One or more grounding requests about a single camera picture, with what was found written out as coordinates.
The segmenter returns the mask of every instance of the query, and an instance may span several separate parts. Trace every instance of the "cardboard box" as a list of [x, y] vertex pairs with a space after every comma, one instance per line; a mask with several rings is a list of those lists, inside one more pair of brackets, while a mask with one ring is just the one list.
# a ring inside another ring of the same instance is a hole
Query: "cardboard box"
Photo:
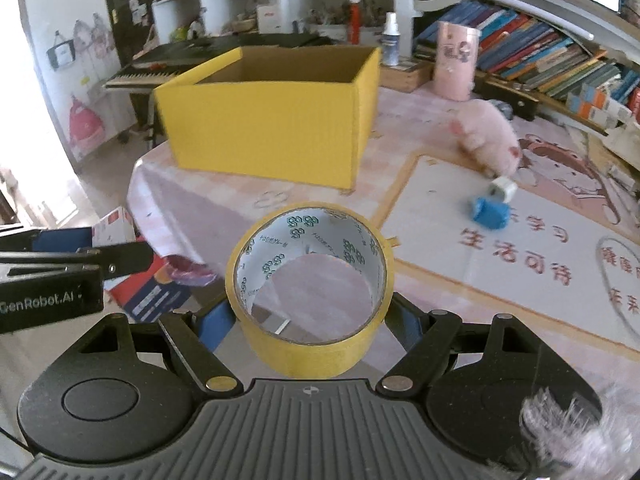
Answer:
[[126, 244], [136, 241], [133, 218], [129, 211], [120, 206], [111, 211], [92, 228], [94, 247]]
[[258, 15], [258, 32], [260, 34], [279, 34], [282, 32], [280, 7], [277, 5], [260, 5], [256, 9]]
[[351, 189], [376, 116], [380, 51], [231, 50], [158, 87], [178, 166]]
[[108, 289], [109, 294], [135, 321], [153, 322], [191, 297], [190, 288], [173, 282], [165, 267], [155, 254], [148, 270], [127, 276]]
[[592, 104], [596, 108], [599, 108], [611, 117], [614, 117], [623, 123], [626, 123], [633, 117], [631, 110], [629, 110], [625, 105], [612, 99], [603, 91], [593, 88], [587, 84], [582, 85], [580, 99]]
[[591, 103], [583, 101], [576, 94], [569, 94], [566, 99], [566, 107], [579, 117], [590, 120], [604, 129], [613, 128], [618, 124], [617, 118], [610, 116]]
[[401, 59], [398, 66], [383, 65], [380, 67], [380, 86], [399, 92], [413, 92], [431, 81], [433, 65], [431, 61], [411, 59]]

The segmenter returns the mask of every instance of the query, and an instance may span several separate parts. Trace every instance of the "metal screw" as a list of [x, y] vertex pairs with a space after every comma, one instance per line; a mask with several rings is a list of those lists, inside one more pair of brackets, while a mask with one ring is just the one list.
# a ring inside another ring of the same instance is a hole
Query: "metal screw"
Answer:
[[238, 381], [224, 375], [212, 377], [207, 381], [207, 388], [212, 392], [230, 392], [236, 386], [238, 386]]
[[382, 379], [382, 387], [392, 392], [405, 392], [414, 387], [414, 382], [404, 375], [391, 375]]

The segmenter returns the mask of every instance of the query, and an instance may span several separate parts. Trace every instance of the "book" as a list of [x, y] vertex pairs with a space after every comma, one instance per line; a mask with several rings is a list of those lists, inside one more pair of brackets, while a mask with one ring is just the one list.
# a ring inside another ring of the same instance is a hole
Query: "book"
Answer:
[[616, 101], [618, 101], [619, 103], [626, 103], [629, 95], [635, 88], [638, 87], [638, 84], [640, 84], [640, 75], [636, 75], [636, 77], [632, 79], [631, 84], [624, 89], [622, 94], [620, 94], [620, 98], [616, 99]]
[[583, 101], [576, 94], [569, 94], [566, 99], [566, 107], [574, 114], [588, 119], [604, 129], [613, 128], [618, 124], [618, 120], [587, 101]]
[[453, 17], [449, 20], [443, 20], [440, 19], [436, 22], [436, 27], [433, 31], [433, 33], [427, 38], [427, 42], [428, 43], [436, 43], [438, 41], [438, 23], [439, 22], [448, 22], [448, 23], [453, 23], [454, 25], [460, 25], [465, 23], [465, 20], [468, 20], [468, 18], [470, 16], [473, 16], [476, 14], [476, 12], [479, 11], [479, 9], [481, 9], [481, 7], [484, 6], [484, 4], [481, 4], [480, 2], [472, 2], [471, 5], [469, 5], [468, 7], [465, 7], [465, 9], [460, 10], [460, 12], [457, 12], [453, 15]]
[[414, 9], [420, 12], [435, 12], [461, 3], [463, 0], [415, 0]]
[[460, 25], [465, 25], [465, 27], [469, 27], [471, 23], [473, 23], [479, 16], [481, 16], [486, 11], [486, 4], [479, 2], [479, 7], [469, 14], [464, 20], [460, 22]]
[[487, 70], [497, 62], [501, 62], [515, 54], [517, 51], [529, 46], [536, 41], [536, 38], [543, 32], [551, 31], [551, 27], [546, 23], [536, 22], [532, 26], [523, 25], [523, 27], [514, 32], [507, 40], [498, 46], [495, 52], [485, 57], [478, 66], [481, 70]]
[[636, 72], [624, 67], [622, 73], [622, 83], [611, 93], [611, 98], [618, 102], [622, 102], [622, 99], [631, 94], [633, 89], [638, 86], [638, 81], [636, 81], [638, 74]]
[[631, 110], [597, 88], [582, 85], [580, 99], [606, 112], [611, 117], [626, 123], [633, 114]]
[[538, 91], [545, 93], [551, 90], [554, 86], [558, 85], [563, 81], [567, 81], [569, 78], [573, 77], [581, 70], [596, 64], [600, 60], [600, 58], [605, 56], [606, 54], [607, 54], [606, 50], [599, 50], [594, 57], [584, 60], [583, 62], [580, 62], [578, 65], [572, 67], [571, 69], [566, 70], [565, 72], [562, 72], [560, 75], [556, 76], [550, 81], [547, 81], [537, 86]]
[[497, 20], [491, 22], [485, 28], [482, 29], [482, 34], [480, 35], [480, 41], [484, 40], [487, 36], [493, 34], [496, 30], [500, 30], [507, 23], [512, 20], [515, 20], [518, 17], [518, 13], [515, 10], [506, 10], [503, 15], [501, 15]]
[[505, 45], [512, 43], [514, 38], [520, 38], [523, 35], [523, 33], [530, 30], [537, 23], [538, 21], [535, 18], [529, 18], [526, 22], [521, 23], [520, 26], [517, 29], [515, 29], [513, 32], [511, 33], [507, 33], [506, 31], [503, 32], [502, 33], [503, 36], [500, 38], [500, 40], [495, 41], [490, 47], [484, 49], [478, 55], [478, 61], [484, 61], [489, 56], [494, 56], [497, 52], [500, 52]]
[[527, 67], [527, 65], [529, 65], [530, 63], [535, 63], [535, 61], [544, 54], [545, 50], [551, 49], [552, 47], [556, 46], [558, 43], [563, 41], [559, 37], [558, 33], [556, 33], [556, 35], [557, 35], [557, 38], [551, 41], [549, 44], [542, 46], [542, 48], [540, 48], [539, 50], [532, 52], [528, 56], [525, 56], [518, 61], [508, 64], [504, 70], [500, 71], [500, 76], [504, 77], [504, 74], [511, 73], [513, 72], [514, 69], [523, 69]]
[[562, 95], [564, 95], [564, 98], [566, 99], [566, 96], [569, 93], [566, 91], [567, 89], [574, 85], [581, 84], [585, 78], [587, 78], [594, 72], [597, 72], [605, 64], [606, 63], [604, 61], [598, 61], [592, 65], [584, 67], [582, 70], [579, 70], [577, 73], [572, 75], [569, 79], [566, 79], [553, 88], [550, 88], [547, 92], [545, 92], [546, 95], [548, 95], [549, 97], [557, 98], [558, 100], [563, 100]]
[[532, 19], [522, 25], [518, 30], [514, 31], [500, 43], [494, 45], [493, 48], [483, 52], [478, 56], [478, 66], [482, 70], [499, 63], [515, 54], [530, 43], [532, 43], [542, 32], [547, 30], [548, 26]]
[[545, 70], [543, 73], [538, 74], [534, 78], [527, 80], [524, 83], [524, 88], [527, 90], [533, 90], [534, 88], [538, 88], [539, 86], [551, 81], [558, 77], [558, 74], [563, 74], [567, 70], [571, 70], [574, 66], [582, 63], [585, 60], [589, 59], [589, 55], [583, 52], [578, 52], [576, 54], [571, 55], [568, 59], [565, 59], [562, 63], [551, 67], [548, 70]]
[[493, 16], [500, 9], [498, 7], [489, 7], [482, 14], [480, 14], [476, 19], [469, 23], [469, 27], [478, 28], [481, 23], [484, 23], [488, 18]]
[[544, 46], [548, 45], [552, 41], [555, 41], [559, 38], [557, 32], [543, 32], [539, 38], [537, 38], [536, 42], [529, 45], [526, 48], [516, 52], [513, 56], [508, 57], [504, 61], [492, 66], [488, 72], [491, 74], [495, 74], [496, 72], [500, 72], [503, 68], [508, 67], [509, 65], [515, 66], [517, 62], [525, 59], [527, 56], [535, 54], [539, 52]]
[[598, 90], [602, 90], [603, 92], [611, 94], [611, 91], [614, 88], [616, 88], [617, 86], [620, 86], [621, 81], [622, 81], [622, 76], [620, 73], [618, 73], [612, 76], [611, 78], [607, 79], [605, 82], [601, 83], [600, 86], [598, 86]]
[[620, 77], [620, 69], [615, 65], [615, 63], [612, 62], [609, 64], [606, 72], [599, 74], [592, 81], [590, 81], [589, 84], [594, 88], [601, 89], [604, 84], [617, 77]]
[[506, 14], [506, 10], [500, 9], [497, 12], [494, 12], [491, 16], [489, 16], [484, 22], [479, 23], [476, 28], [480, 31], [483, 31], [486, 27], [491, 25], [495, 20], [500, 18], [501, 16]]
[[554, 98], [559, 101], [565, 101], [567, 96], [572, 92], [579, 92], [583, 84], [591, 85], [594, 81], [597, 81], [604, 75], [608, 76], [609, 74], [613, 74], [614, 71], [615, 68], [613, 67], [612, 63], [606, 63], [603, 61], [596, 70], [586, 75], [583, 79], [576, 81], [574, 84], [572, 84], [559, 94], [555, 95]]
[[429, 25], [420, 34], [418, 34], [415, 40], [426, 41], [427, 38], [430, 37], [434, 32], [438, 31], [438, 22], [449, 22], [450, 20], [453, 20], [457, 15], [465, 12], [465, 9], [468, 9], [472, 5], [472, 3], [472, 0], [465, 0], [452, 9], [449, 9], [440, 17], [438, 21], [431, 23], [431, 25]]
[[553, 73], [550, 72], [553, 70], [556, 70], [557, 72], [557, 66], [562, 65], [562, 63], [564, 63], [565, 61], [574, 58], [575, 56], [579, 56], [580, 54], [584, 54], [588, 57], [588, 54], [585, 54], [578, 45], [570, 46], [566, 50], [566, 52], [563, 52], [562, 54], [551, 54], [550, 56], [540, 59], [538, 62], [536, 62], [533, 69], [520, 76], [518, 78], [518, 81], [520, 83], [526, 84], [532, 81], [532, 79], [539, 77], [541, 74]]
[[524, 25], [529, 20], [529, 16], [521, 14], [515, 20], [511, 20], [509, 23], [507, 23], [503, 28], [496, 30], [493, 34], [488, 35], [486, 38], [484, 38], [484, 40], [480, 42], [480, 52], [490, 48], [493, 44], [497, 43], [498, 38], [500, 38], [500, 35], [502, 33], [506, 32], [508, 34], [511, 34], [514, 30], [520, 28], [520, 26]]
[[437, 55], [438, 49], [435, 45], [431, 46], [419, 43], [415, 46], [414, 57], [435, 60]]
[[530, 70], [533, 70], [536, 67], [536, 63], [540, 60], [548, 59], [549, 56], [566, 52], [572, 44], [573, 40], [571, 40], [571, 38], [565, 38], [564, 40], [558, 41], [557, 43], [544, 49], [542, 52], [539, 52], [535, 56], [527, 59], [520, 65], [517, 65], [501, 73], [500, 76], [505, 78], [507, 81], [513, 81], [514, 79], [523, 76]]

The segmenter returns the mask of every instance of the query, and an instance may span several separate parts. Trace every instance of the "yellow cardboard box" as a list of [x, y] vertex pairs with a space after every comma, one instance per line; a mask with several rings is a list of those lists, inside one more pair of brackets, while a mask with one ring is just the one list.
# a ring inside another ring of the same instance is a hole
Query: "yellow cardboard box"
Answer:
[[247, 46], [156, 92], [181, 168], [349, 189], [376, 115], [380, 52]]

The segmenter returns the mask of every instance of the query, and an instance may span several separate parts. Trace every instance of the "tape roll inner core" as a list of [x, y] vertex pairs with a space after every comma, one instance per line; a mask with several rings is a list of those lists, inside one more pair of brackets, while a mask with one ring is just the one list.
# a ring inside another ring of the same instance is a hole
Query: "tape roll inner core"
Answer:
[[350, 337], [366, 326], [382, 306], [386, 266], [375, 236], [364, 224], [342, 211], [322, 207], [294, 209], [255, 232], [245, 244], [234, 269], [234, 289], [239, 304], [257, 324], [251, 312], [258, 291], [276, 270], [312, 253], [341, 259], [359, 272], [367, 283], [373, 310], [363, 325], [338, 340]]

